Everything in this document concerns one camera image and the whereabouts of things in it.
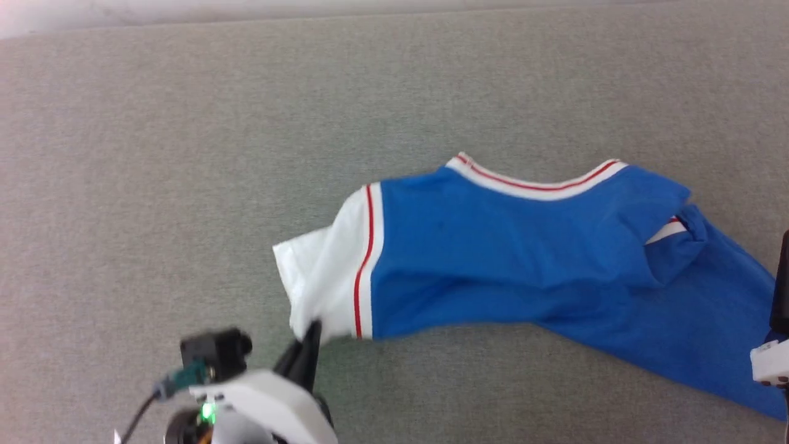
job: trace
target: cloth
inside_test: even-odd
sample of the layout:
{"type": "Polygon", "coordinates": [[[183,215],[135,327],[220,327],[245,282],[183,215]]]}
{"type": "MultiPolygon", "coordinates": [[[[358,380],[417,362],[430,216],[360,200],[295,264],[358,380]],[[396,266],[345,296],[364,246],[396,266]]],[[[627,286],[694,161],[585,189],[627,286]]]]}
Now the cloth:
{"type": "Polygon", "coordinates": [[[383,339],[439,325],[534,322],[666,378],[780,418],[749,352],[775,281],[690,192],[609,160],[559,183],[461,153],[431,174],[367,185],[334,223],[274,246],[302,337],[383,339]]]}

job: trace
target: gray couch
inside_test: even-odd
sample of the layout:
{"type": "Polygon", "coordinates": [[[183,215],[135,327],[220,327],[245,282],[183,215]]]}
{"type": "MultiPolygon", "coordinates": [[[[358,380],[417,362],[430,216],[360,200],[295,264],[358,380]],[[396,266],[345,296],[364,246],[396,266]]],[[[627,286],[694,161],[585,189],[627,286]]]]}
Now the gray couch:
{"type": "MultiPolygon", "coordinates": [[[[619,157],[769,269],[789,228],[789,6],[637,6],[100,29],[0,42],[0,418],[108,443],[181,336],[290,340],[271,245],[466,151],[524,179],[619,157]]],[[[341,442],[780,442],[783,425],[531,325],[339,341],[341,442]]],[[[156,405],[159,442],[187,397],[156,405]]]]}

